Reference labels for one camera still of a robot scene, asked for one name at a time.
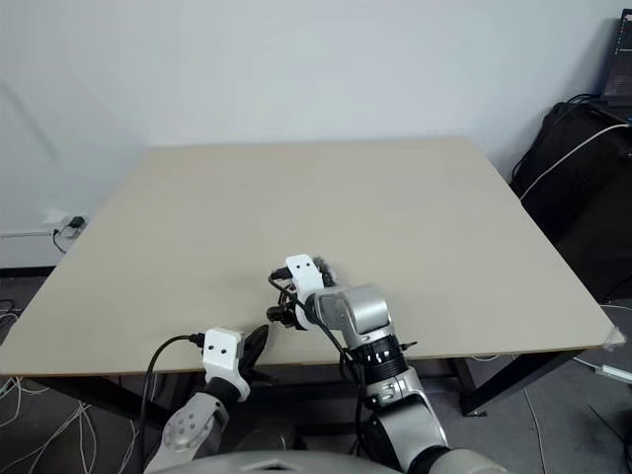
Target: small black object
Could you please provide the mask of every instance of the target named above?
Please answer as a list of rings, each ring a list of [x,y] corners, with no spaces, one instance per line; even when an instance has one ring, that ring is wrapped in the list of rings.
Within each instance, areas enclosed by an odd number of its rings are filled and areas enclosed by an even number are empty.
[[[296,313],[286,306],[272,306],[268,308],[266,315],[271,323],[279,322],[286,328],[296,328],[298,330],[305,329],[296,319]]]
[[[409,348],[411,348],[412,346],[414,346],[417,343],[417,341],[413,341],[412,343],[403,343],[399,345],[399,349],[401,349],[402,351],[405,351]]]
[[[325,286],[326,288],[336,286],[334,276],[329,269],[329,265],[327,265],[327,262],[325,262],[325,259],[323,259],[322,257],[314,257],[314,265],[323,278],[323,286]]]
[[[282,269],[276,269],[271,274],[270,277],[272,279],[291,279],[292,273],[288,267],[283,267]]]
[[[75,215],[72,219],[70,219],[70,222],[68,222],[66,227],[70,227],[71,229],[80,229],[84,225],[86,225],[86,219],[81,215]]]
[[[198,346],[201,349],[204,347],[205,337],[206,337],[205,333],[191,334],[189,336],[189,341],[191,341],[192,343],[194,343],[196,346]]]
[[[239,359],[239,373],[249,384],[259,381],[272,386],[277,385],[277,380],[274,377],[253,368],[266,348],[269,331],[269,326],[265,324],[250,333],[246,341],[244,341],[244,353]]]

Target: white cable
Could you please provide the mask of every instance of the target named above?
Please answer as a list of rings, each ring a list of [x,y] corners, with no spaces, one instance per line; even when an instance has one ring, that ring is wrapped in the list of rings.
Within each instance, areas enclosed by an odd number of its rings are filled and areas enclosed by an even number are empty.
[[[526,393],[526,388],[523,388],[524,398],[526,398],[526,403],[529,406],[529,410],[531,411],[531,416],[533,417],[533,422],[535,423],[535,431],[537,432],[537,444],[540,448],[540,460],[542,461],[542,472],[546,474],[546,463],[544,462],[544,446],[542,442],[542,432],[540,431],[540,424],[537,421],[537,417],[535,416],[535,410],[533,410],[533,405],[531,405],[531,399],[529,398],[529,394]]]
[[[48,448],[48,446],[52,443],[52,441],[54,439],[56,439],[58,436],[60,436],[63,432],[66,431],[66,429],[72,424],[72,422],[74,422],[78,417],[81,416],[81,414],[89,409],[91,406],[90,405],[86,405],[86,406],[80,406],[79,408],[77,408],[74,412],[72,412],[72,414],[61,424],[61,426],[55,431],[55,433],[53,433],[49,439],[47,439],[41,446],[37,447],[36,449],[34,449],[33,451],[29,452],[28,454],[16,459],[15,461],[12,461],[11,463],[7,464],[6,466],[4,466],[2,469],[0,469],[0,474],[6,472],[7,470],[9,470],[11,467],[15,466],[16,464],[29,459],[30,457],[37,455],[36,459],[34,460],[33,464],[31,465],[31,469],[29,470],[29,474],[32,474],[33,471],[35,470],[35,467],[38,464],[38,461],[40,460],[41,456],[43,455],[44,451]]]
[[[80,418],[81,415],[83,414],[83,412],[85,410],[88,410],[90,407],[91,407],[91,405],[83,405],[82,403],[79,403],[79,408],[77,410],[75,410],[75,412],[71,415],[71,417],[66,422],[64,422],[64,424],[57,430],[57,432],[55,432],[55,434],[53,436],[51,436],[48,439],[48,441],[40,448],[38,455],[36,456],[36,458],[33,461],[33,464],[31,464],[31,469],[29,469],[29,473],[28,474],[33,474],[33,471],[35,470],[36,466],[38,465],[38,462],[40,461],[43,453],[46,451],[46,449],[48,448],[50,443],[56,437],[61,435],[66,430],[66,428],[68,428],[70,426],[70,424],[72,422],[74,422],[77,418]]]
[[[474,360],[478,360],[479,362],[489,362],[491,360],[496,360],[499,357],[498,354],[496,355],[490,355],[489,357],[476,357],[476,356],[472,356],[471,358],[473,358]]]
[[[131,420],[129,421],[129,426],[131,427],[131,441],[129,442],[129,446],[127,447],[127,450],[125,451],[125,454],[122,457],[120,468],[118,469],[117,474],[123,473],[123,471],[125,470],[125,467],[127,467],[127,464],[129,463],[129,460],[131,459],[131,455],[134,453],[134,443],[136,441],[136,437],[138,436],[138,431],[136,430],[136,427],[134,426],[134,423]]]
[[[81,466],[84,474],[88,474],[88,466],[86,466],[86,455],[83,452],[83,417],[79,415],[79,454],[81,455]]]
[[[529,192],[533,189],[533,187],[535,185],[537,185],[540,180],[542,178],[544,178],[546,175],[548,175],[551,171],[553,171],[555,168],[557,168],[558,165],[560,165],[563,161],[565,161],[569,156],[571,156],[572,154],[574,154],[576,151],[578,151],[580,148],[588,145],[591,141],[593,141],[594,139],[596,139],[598,136],[603,135],[604,133],[606,133],[607,131],[611,131],[614,130],[616,128],[629,128],[630,125],[628,123],[618,123],[617,125],[612,125],[612,126],[608,126],[606,128],[604,128],[603,130],[598,131],[597,133],[595,133],[593,136],[591,136],[590,138],[588,138],[587,140],[584,140],[582,143],[580,143],[579,145],[577,145],[575,148],[573,148],[571,151],[569,151],[566,155],[564,155],[562,158],[560,158],[559,160],[557,160],[555,163],[553,163],[553,165],[551,165],[544,173],[542,173],[540,176],[538,176],[535,181],[533,183],[531,183],[531,186],[529,186],[526,191],[524,193],[522,193],[522,196],[520,196],[520,200],[523,200],[524,197],[526,195],[529,194]]]
[[[587,367],[593,368],[594,370],[597,370],[597,369],[598,369],[598,365],[595,365],[595,364],[590,363],[590,362],[586,362],[586,361],[585,361],[585,360],[583,360],[582,358],[579,358],[579,357],[573,357],[573,360],[574,360],[575,362],[579,362],[579,363],[580,363],[580,364],[582,364],[582,365],[585,365],[585,366],[587,366]]]
[[[86,408],[81,415],[86,419],[86,423],[88,424],[88,428],[90,429],[90,433],[92,435],[92,458],[90,459],[90,467],[88,468],[88,474],[90,474],[95,467],[95,462],[97,462],[97,434],[95,433],[95,427],[90,419],[90,414],[88,414],[88,408],[90,407],[87,405],[83,406]]]
[[[42,393],[46,393],[49,388],[43,388],[42,390],[29,390],[28,388],[22,387],[22,391],[24,393],[28,393],[29,395],[41,395]]]
[[[14,382],[13,382],[13,377],[9,377],[9,378],[7,379],[7,381],[6,381],[6,382],[4,382],[4,385],[2,385],[2,387],[0,387],[0,395],[1,395],[1,396],[0,396],[0,399],[4,397],[4,394],[8,391],[7,387],[8,387],[9,385],[11,385],[12,383],[14,383]]]
[[[18,384],[16,383],[16,380],[17,380],[17,379],[15,379],[15,378],[11,378],[11,379],[9,379],[9,381],[10,381],[11,383],[13,383],[13,385],[11,385],[11,387],[9,387],[8,389],[6,389],[6,390],[4,391],[4,393],[2,393],[2,395],[0,395],[0,400],[2,400],[2,399],[3,399],[3,398],[5,398],[7,395],[9,395],[9,394],[13,391],[13,389],[14,389],[14,388],[17,388],[17,387],[18,387]]]
[[[33,451],[31,451],[29,454],[26,454],[24,456],[22,456],[19,459],[16,459],[15,461],[7,464],[6,466],[4,466],[1,470],[0,470],[0,474],[2,474],[3,472],[6,472],[7,470],[9,470],[11,467],[15,466],[16,464],[30,458],[31,456],[37,454],[38,452],[40,452],[41,450],[45,449],[51,441],[53,441],[56,437],[58,437],[59,435],[61,435],[61,433],[63,433],[65,431],[66,428],[68,428],[68,426],[70,425],[70,423],[72,423],[72,421],[76,418],[78,409],[75,410],[72,415],[70,415],[70,417],[68,417],[65,422],[57,429],[57,431],[55,433],[52,434],[52,436],[41,446],[37,447],[36,449],[34,449]]]
[[[158,381],[158,374],[154,373],[154,385],[151,389],[151,397],[149,398],[150,401],[154,401],[154,398],[156,398],[156,382]]]
[[[18,315],[17,315],[16,313],[14,313],[14,312],[10,312],[10,313],[9,313],[9,312],[7,312],[7,313],[4,313],[4,314],[0,315],[0,320],[2,320],[2,319],[4,319],[4,318],[7,318],[7,317],[9,317],[9,316],[13,317],[13,318],[16,320],[15,322],[17,322],[17,321],[18,321],[18,318],[20,317],[20,316],[18,316]]]
[[[0,428],[11,425],[20,416],[20,407],[22,406],[22,390],[20,389],[20,379],[17,378],[15,383],[18,387],[18,405],[16,406],[16,413],[11,420],[7,420],[6,422],[0,424]]]
[[[620,306],[618,304],[600,304],[602,308],[614,308],[614,309],[627,309],[628,311],[632,311],[632,308],[628,306]]]

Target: black table leg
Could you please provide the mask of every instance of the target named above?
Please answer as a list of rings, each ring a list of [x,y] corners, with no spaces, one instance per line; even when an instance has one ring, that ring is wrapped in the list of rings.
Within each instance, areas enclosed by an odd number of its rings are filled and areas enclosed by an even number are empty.
[[[461,397],[465,416],[477,416],[492,400],[501,400],[556,369],[582,351],[519,355],[483,385]]]
[[[119,387],[107,378],[37,377],[33,378],[33,381],[95,407],[138,421],[140,396]],[[170,416],[171,412],[168,410],[147,402],[147,426],[162,430]]]
[[[458,381],[461,384],[461,393],[467,395],[468,393],[472,393],[476,390],[476,384],[474,383],[472,372],[470,372],[470,367],[467,364],[467,359],[463,357],[455,357],[449,358],[447,361],[452,366],[452,369],[454,370],[454,373],[456,373]]]

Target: wire bundle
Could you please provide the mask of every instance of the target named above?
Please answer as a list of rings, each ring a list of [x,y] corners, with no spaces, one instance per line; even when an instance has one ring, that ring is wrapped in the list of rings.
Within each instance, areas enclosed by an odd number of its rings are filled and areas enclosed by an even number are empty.
[[[84,468],[84,473],[90,474],[92,470],[94,469],[95,462],[97,459],[97,436],[96,436],[94,427],[92,425],[92,421],[90,420],[90,417],[88,416],[88,413],[87,413],[87,411],[90,408],[91,408],[91,405],[86,405],[82,402],[79,402],[79,407],[74,412],[72,412],[72,414],[61,424],[61,426],[41,446],[37,447],[30,453],[20,457],[19,459],[16,459],[15,461],[7,464],[5,467],[0,469],[0,474],[2,474],[3,472],[6,472],[7,470],[15,466],[16,464],[26,459],[29,459],[32,456],[35,456],[36,458],[34,459],[33,463],[31,464],[31,468],[29,469],[29,474],[33,474],[36,466],[38,465],[38,462],[40,462],[40,459],[43,456],[46,449],[50,446],[50,444],[56,438],[58,438],[62,433],[64,433],[68,429],[68,427],[72,425],[72,423],[76,420],[80,420],[80,425],[79,425],[80,441],[79,442],[80,442],[81,460],[82,460],[82,465]],[[92,434],[92,439],[93,439],[92,458],[90,460],[89,465],[86,463],[86,457],[83,450],[83,428],[82,428],[82,421],[81,421],[82,419],[85,419],[88,427],[90,428],[90,432]]]
[[[12,377],[9,378],[2,387],[0,387],[0,400],[7,397],[14,389],[18,389],[18,404],[16,405],[16,411],[13,417],[6,422],[0,423],[0,428],[4,428],[6,426],[11,425],[15,422],[20,416],[20,408],[22,407],[22,394],[27,393],[29,395],[41,395],[48,391],[47,388],[42,390],[30,390],[28,388],[24,388],[22,386],[22,377]]]

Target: floor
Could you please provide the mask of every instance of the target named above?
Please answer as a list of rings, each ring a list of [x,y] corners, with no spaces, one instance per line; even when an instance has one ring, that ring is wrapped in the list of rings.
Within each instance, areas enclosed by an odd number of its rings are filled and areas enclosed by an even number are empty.
[[[3,279],[0,282],[0,298],[13,298],[18,302],[18,307],[24,307],[42,282],[42,278]],[[607,312],[624,334],[632,334],[632,311],[608,309]],[[6,319],[0,321],[0,341],[7,333]],[[632,372],[632,347],[629,345],[613,352],[586,352],[582,358]],[[489,362],[472,361],[471,368],[475,378],[483,381],[509,360],[508,356],[503,356]],[[25,383],[30,390],[41,388],[31,381]],[[138,380],[137,377],[124,377],[122,383],[134,387],[138,385]],[[169,379],[158,398],[159,403],[168,398],[168,389]],[[17,404],[16,392],[14,390],[0,399],[0,424],[13,417]],[[593,409],[624,435],[632,428],[632,393],[629,385],[594,375],[588,367],[568,362],[530,385],[528,395],[541,427],[548,473],[627,472],[621,441]],[[497,403],[488,410],[487,417],[481,418],[462,417],[455,393],[431,394],[430,398],[452,447],[477,450],[497,460],[513,473],[543,472],[535,425],[522,392]],[[262,413],[261,410],[254,412],[242,406],[231,414],[231,423],[224,436],[225,443],[232,445],[250,427],[265,426],[273,421],[275,424],[283,420],[295,423],[323,419],[348,421],[353,413],[353,405],[353,400],[297,403],[272,413]],[[28,473],[33,457],[6,471],[3,469],[44,443],[77,406],[76,400],[51,390],[40,395],[23,394],[19,418],[9,426],[0,428],[0,473]],[[89,413],[98,440],[98,455],[93,472],[117,473],[130,442],[129,423],[96,408],[90,409]],[[75,422],[49,445],[33,472],[83,472],[79,435]],[[85,450],[89,455],[91,439],[85,425],[83,435]],[[157,432],[151,433],[148,445],[155,442],[158,435]],[[346,450],[353,438],[311,437],[306,442],[310,449]],[[133,459],[123,472],[135,472]]]

